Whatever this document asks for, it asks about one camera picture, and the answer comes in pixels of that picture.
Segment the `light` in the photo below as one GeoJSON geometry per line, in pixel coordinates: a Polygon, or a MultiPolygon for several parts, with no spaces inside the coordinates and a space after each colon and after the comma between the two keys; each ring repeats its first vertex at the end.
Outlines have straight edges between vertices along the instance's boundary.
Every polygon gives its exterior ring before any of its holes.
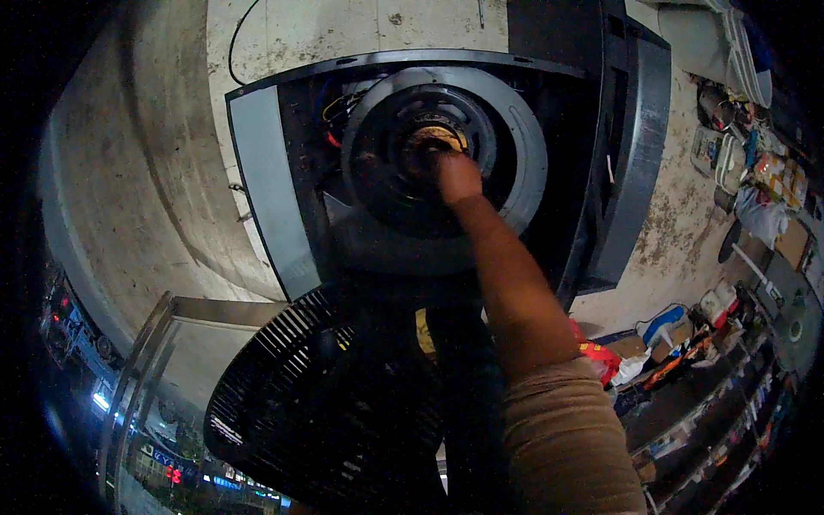
{"type": "Polygon", "coordinates": [[[105,401],[105,399],[103,398],[103,396],[101,394],[96,393],[91,398],[95,401],[95,404],[100,406],[104,411],[109,410],[109,403],[105,401]]]}

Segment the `concrete wall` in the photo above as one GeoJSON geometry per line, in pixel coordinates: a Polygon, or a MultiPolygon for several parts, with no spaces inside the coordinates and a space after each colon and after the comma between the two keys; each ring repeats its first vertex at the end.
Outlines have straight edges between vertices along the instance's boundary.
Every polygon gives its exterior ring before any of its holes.
{"type": "Polygon", "coordinates": [[[43,142],[54,196],[44,201],[56,203],[49,243],[67,236],[56,257],[78,263],[69,278],[92,293],[82,299],[92,317],[105,313],[129,337],[167,289],[283,299],[236,221],[244,213],[209,99],[206,5],[127,3],[83,59],[43,142]]]}

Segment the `forearm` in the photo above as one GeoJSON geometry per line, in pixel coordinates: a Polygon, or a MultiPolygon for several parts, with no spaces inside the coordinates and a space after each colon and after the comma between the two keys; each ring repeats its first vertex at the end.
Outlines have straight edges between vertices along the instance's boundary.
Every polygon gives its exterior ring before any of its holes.
{"type": "Polygon", "coordinates": [[[569,321],[538,264],[481,196],[453,206],[475,252],[481,292],[510,381],[578,356],[569,321]]]}

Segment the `shirt sleeve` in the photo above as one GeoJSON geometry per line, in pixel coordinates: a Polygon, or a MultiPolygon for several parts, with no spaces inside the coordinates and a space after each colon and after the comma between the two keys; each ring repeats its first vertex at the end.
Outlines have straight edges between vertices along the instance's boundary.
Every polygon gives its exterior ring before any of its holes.
{"type": "Polygon", "coordinates": [[[541,369],[505,400],[504,449],[527,513],[646,513],[626,436],[588,358],[541,369]]]}

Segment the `black cable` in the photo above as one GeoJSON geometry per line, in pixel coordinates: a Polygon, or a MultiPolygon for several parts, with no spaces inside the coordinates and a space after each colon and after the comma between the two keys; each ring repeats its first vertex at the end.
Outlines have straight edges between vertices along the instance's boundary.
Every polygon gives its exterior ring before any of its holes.
{"type": "Polygon", "coordinates": [[[235,49],[235,39],[237,39],[237,33],[241,31],[241,25],[243,25],[243,22],[246,21],[246,17],[249,16],[249,13],[251,12],[252,8],[254,6],[256,6],[257,2],[259,2],[259,1],[260,0],[255,0],[254,2],[252,2],[252,4],[249,6],[249,8],[246,9],[246,13],[237,22],[237,26],[235,27],[235,32],[234,32],[234,34],[232,34],[232,41],[229,42],[229,75],[231,75],[232,79],[234,79],[234,81],[237,82],[238,84],[240,84],[241,86],[245,86],[246,82],[241,82],[241,79],[237,78],[237,76],[235,75],[235,71],[232,70],[232,51],[235,49]]]}

